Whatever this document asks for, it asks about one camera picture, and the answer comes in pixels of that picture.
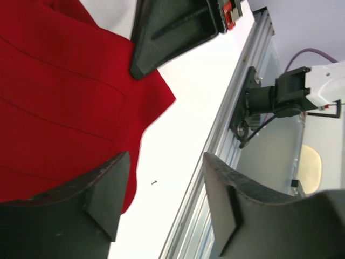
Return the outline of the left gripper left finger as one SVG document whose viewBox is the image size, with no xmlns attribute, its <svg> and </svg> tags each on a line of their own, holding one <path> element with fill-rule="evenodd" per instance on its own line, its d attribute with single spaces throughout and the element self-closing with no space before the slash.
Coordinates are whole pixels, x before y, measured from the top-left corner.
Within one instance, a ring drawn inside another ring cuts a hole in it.
<svg viewBox="0 0 345 259">
<path fill-rule="evenodd" d="M 1 203 L 1 258 L 107 258 L 129 171 L 123 152 L 28 200 Z"/>
</svg>

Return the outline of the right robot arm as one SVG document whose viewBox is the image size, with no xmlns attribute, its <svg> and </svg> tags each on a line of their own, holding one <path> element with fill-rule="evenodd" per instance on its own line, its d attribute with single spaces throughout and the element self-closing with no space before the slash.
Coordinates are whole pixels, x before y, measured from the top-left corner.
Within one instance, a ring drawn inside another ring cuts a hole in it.
<svg viewBox="0 0 345 259">
<path fill-rule="evenodd" d="M 130 72 L 142 79 L 159 66 L 235 27 L 241 1 L 138 1 Z M 283 73 L 274 86 L 262 87 L 251 67 L 232 122 L 264 113 L 277 118 L 327 106 L 344 99 L 344 63 L 301 67 Z"/>
</svg>

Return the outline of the red pleated skirt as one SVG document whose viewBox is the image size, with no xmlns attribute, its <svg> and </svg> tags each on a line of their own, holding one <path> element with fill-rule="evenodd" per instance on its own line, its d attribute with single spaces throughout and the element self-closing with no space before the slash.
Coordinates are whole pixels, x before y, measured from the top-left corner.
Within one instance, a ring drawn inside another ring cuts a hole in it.
<svg viewBox="0 0 345 259">
<path fill-rule="evenodd" d="M 137 189 L 144 131 L 175 101 L 158 71 L 129 71 L 133 43 L 80 1 L 1 1 L 1 201 L 27 200 L 130 154 Z"/>
</svg>

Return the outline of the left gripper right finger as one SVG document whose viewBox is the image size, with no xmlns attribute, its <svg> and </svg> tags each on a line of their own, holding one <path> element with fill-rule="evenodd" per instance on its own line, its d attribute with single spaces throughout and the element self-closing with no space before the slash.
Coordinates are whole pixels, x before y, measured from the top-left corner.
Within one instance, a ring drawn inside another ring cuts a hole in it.
<svg viewBox="0 0 345 259">
<path fill-rule="evenodd" d="M 344 190 L 296 197 L 203 155 L 216 253 L 221 258 L 344 258 Z"/>
</svg>

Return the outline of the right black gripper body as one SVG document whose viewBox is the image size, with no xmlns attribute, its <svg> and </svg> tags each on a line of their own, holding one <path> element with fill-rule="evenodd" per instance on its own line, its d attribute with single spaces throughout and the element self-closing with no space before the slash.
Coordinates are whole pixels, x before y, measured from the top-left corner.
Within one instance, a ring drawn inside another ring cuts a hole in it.
<svg viewBox="0 0 345 259">
<path fill-rule="evenodd" d="M 212 1 L 212 11 L 219 33 L 227 33 L 236 26 L 236 21 L 243 15 L 241 0 Z"/>
</svg>

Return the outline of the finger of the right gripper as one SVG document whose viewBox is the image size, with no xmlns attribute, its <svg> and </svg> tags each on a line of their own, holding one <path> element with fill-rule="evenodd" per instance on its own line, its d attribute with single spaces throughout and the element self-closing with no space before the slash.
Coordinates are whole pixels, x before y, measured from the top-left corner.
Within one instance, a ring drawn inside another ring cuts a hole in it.
<svg viewBox="0 0 345 259">
<path fill-rule="evenodd" d="M 138 1 L 130 72 L 142 79 L 218 33 L 211 1 Z"/>
</svg>

